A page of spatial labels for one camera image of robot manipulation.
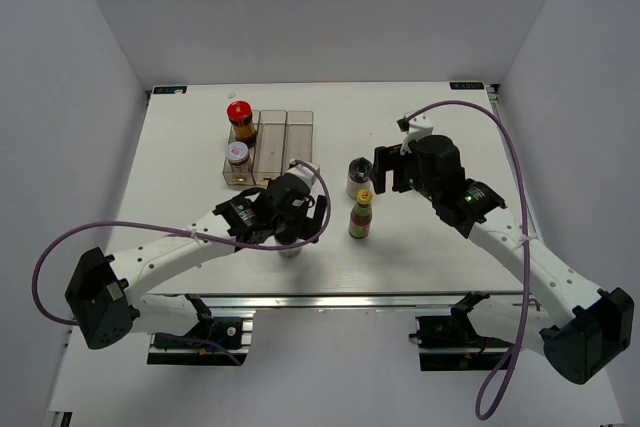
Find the black lid pepper jar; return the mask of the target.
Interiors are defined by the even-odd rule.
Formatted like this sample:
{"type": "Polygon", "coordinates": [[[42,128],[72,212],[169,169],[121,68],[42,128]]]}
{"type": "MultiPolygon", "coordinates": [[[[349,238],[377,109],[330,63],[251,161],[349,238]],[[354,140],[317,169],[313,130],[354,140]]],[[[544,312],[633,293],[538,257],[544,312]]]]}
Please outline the black lid pepper jar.
{"type": "Polygon", "coordinates": [[[303,248],[298,245],[298,238],[293,234],[281,232],[274,236],[274,240],[275,244],[279,247],[278,254],[283,258],[295,258],[303,250],[303,248]]]}

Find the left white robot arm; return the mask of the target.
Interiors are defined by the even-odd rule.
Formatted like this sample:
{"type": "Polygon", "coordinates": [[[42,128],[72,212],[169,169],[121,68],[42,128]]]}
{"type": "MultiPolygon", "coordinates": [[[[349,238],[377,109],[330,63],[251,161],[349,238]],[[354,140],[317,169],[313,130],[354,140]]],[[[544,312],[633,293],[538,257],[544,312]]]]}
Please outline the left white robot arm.
{"type": "Polygon", "coordinates": [[[211,334],[213,316],[196,294],[155,293],[160,284],[213,259],[242,249],[288,249],[316,242],[329,212],[311,183],[286,173],[267,188],[252,188],[217,205],[186,231],[146,245],[106,254],[100,248],[79,259],[65,292],[85,343],[104,349],[130,333],[179,336],[199,346],[211,334]]]}

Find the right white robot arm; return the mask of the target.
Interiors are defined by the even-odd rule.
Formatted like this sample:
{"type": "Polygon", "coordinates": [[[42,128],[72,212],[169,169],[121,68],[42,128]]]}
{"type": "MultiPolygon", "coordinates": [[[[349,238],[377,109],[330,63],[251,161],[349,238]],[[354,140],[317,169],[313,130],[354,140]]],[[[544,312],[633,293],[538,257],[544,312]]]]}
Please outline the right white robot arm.
{"type": "Polygon", "coordinates": [[[583,385],[631,343],[634,301],[621,288],[606,291],[582,277],[537,239],[528,240],[506,203],[466,176],[460,152],[443,135],[427,135],[374,151],[374,190],[415,191],[436,215],[518,277],[548,318],[534,345],[566,380],[583,385]]]}

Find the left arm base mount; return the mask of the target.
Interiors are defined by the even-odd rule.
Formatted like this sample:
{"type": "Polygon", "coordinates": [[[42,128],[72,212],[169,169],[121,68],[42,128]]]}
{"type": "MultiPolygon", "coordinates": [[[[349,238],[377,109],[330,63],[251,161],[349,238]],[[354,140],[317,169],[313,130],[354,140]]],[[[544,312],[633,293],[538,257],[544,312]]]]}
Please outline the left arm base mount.
{"type": "Polygon", "coordinates": [[[240,367],[249,352],[254,313],[211,310],[194,295],[186,300],[195,308],[198,322],[185,334],[154,333],[148,365],[240,367]]]}

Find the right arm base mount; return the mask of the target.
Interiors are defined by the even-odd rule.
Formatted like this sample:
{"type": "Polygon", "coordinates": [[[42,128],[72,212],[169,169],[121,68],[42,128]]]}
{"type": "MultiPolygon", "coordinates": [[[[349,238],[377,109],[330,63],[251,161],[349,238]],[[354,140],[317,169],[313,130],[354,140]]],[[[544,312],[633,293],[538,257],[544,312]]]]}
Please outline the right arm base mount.
{"type": "Polygon", "coordinates": [[[469,313],[490,299],[481,292],[466,294],[448,309],[446,315],[422,315],[416,318],[416,331],[408,335],[418,347],[423,372],[491,371],[512,344],[479,335],[469,313]]]}

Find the black grinder top jar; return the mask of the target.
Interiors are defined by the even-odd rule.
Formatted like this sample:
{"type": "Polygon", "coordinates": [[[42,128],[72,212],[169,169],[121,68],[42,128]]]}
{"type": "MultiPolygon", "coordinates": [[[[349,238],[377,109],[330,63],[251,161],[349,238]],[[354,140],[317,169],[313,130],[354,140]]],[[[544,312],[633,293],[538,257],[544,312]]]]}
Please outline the black grinder top jar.
{"type": "Polygon", "coordinates": [[[345,190],[350,198],[356,199],[360,190],[370,188],[371,168],[372,163],[364,157],[355,158],[349,163],[345,190]]]}

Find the red cap sauce bottle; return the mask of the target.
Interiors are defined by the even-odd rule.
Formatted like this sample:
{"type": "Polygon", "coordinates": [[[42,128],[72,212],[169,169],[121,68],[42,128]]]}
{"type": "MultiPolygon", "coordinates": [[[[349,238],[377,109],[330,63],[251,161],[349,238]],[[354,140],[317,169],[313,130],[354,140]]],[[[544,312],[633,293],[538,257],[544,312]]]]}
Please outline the red cap sauce bottle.
{"type": "Polygon", "coordinates": [[[254,125],[251,105],[242,100],[229,104],[226,110],[228,120],[232,126],[234,139],[243,142],[248,147],[255,145],[257,129],[254,125]]]}

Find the white lid spice jar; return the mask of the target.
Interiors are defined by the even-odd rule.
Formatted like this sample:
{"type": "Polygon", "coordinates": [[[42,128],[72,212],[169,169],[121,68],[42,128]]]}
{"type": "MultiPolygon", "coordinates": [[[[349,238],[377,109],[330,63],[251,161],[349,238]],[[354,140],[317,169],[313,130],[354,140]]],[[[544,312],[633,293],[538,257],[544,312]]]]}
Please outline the white lid spice jar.
{"type": "Polygon", "coordinates": [[[241,141],[234,141],[225,150],[226,162],[234,174],[249,174],[252,168],[250,148],[241,141]]]}

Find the green label chili sauce bottle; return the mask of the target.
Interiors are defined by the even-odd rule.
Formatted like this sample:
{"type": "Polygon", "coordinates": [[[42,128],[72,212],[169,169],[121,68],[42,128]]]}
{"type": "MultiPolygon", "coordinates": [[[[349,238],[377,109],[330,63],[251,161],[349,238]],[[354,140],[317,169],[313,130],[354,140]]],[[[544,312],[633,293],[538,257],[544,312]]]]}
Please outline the green label chili sauce bottle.
{"type": "Polygon", "coordinates": [[[372,222],[372,200],[373,193],[369,189],[358,191],[348,226],[348,233],[354,239],[364,239],[369,234],[372,222]]]}

